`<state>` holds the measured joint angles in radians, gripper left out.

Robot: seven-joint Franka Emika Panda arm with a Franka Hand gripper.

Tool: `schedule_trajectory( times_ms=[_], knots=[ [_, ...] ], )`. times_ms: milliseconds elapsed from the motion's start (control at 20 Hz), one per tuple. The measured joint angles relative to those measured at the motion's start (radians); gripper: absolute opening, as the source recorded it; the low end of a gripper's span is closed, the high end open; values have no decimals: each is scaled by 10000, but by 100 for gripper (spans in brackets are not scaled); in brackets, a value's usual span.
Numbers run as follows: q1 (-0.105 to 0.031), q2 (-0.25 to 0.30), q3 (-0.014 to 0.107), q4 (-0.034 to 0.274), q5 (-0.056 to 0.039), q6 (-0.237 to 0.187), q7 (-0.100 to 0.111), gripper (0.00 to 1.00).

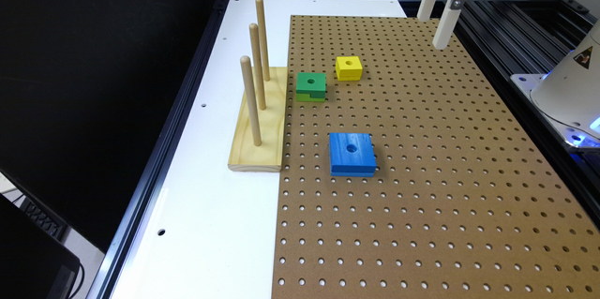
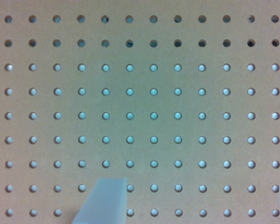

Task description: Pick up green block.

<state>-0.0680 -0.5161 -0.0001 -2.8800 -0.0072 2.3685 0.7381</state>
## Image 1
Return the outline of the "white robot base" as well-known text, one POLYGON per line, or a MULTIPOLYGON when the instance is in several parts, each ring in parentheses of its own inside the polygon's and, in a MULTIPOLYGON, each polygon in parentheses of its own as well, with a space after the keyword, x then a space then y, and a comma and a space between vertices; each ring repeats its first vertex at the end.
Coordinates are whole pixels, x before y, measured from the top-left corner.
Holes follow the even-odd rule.
POLYGON ((511 81, 573 149, 599 147, 599 25, 547 74, 511 81))

